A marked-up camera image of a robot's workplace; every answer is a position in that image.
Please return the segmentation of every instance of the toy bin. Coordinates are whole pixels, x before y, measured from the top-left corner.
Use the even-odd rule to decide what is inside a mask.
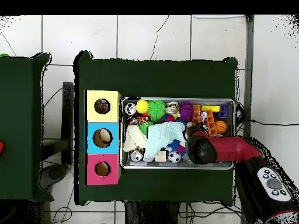
[[[120,94],[117,91],[85,91],[85,185],[115,185],[119,163]]]
[[[210,164],[194,164],[190,161],[190,159],[184,159],[183,157],[178,163],[172,163],[168,159],[165,162],[145,162],[140,161],[138,163],[134,163],[128,156],[128,152],[123,151],[124,141],[126,140],[126,129],[127,129],[127,119],[129,115],[124,111],[124,106],[128,103],[137,103],[140,99],[149,101],[149,100],[163,100],[165,103],[167,102],[189,102],[193,105],[193,117],[197,115],[198,108],[204,107],[206,112],[209,115],[208,119],[212,122],[208,122],[211,127],[215,127],[217,121],[223,121],[227,125],[227,129],[225,132],[221,133],[222,136],[233,136],[235,135],[235,102],[231,99],[199,99],[199,98],[154,98],[154,97],[125,97],[121,100],[121,124],[120,124],[120,164],[124,169],[207,169],[207,170],[228,170],[232,169],[234,164],[232,162],[224,162],[224,163],[210,163]]]

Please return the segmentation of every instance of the yellow ball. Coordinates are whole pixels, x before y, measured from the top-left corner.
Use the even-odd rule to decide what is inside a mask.
[[[146,100],[139,100],[136,105],[136,110],[143,114],[148,111],[148,102]]]

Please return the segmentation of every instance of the pink box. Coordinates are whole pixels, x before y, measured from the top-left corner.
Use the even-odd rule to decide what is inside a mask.
[[[99,162],[106,162],[109,165],[109,174],[107,176],[99,176],[96,174],[95,166]],[[87,155],[87,164],[85,164],[87,186],[97,185],[116,185],[118,183],[121,168],[119,166],[118,155]]]

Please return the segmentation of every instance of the green table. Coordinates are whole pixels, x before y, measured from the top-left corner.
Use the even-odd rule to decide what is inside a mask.
[[[39,187],[41,76],[49,54],[0,57],[0,199],[52,201]]]
[[[124,96],[229,98],[235,100],[235,58],[223,61],[129,61],[91,59],[87,51],[74,61],[75,147],[84,147],[84,90],[116,90]],[[232,204],[231,170],[123,169],[118,185],[84,184],[84,149],[79,149],[75,202],[200,201]]]

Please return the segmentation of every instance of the soccer ball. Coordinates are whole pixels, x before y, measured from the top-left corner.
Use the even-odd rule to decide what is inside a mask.
[[[133,115],[134,113],[136,113],[136,105],[134,103],[128,103],[124,107],[124,111],[128,115]]]
[[[178,151],[173,151],[168,153],[168,160],[172,163],[177,163],[180,161],[181,155]]]

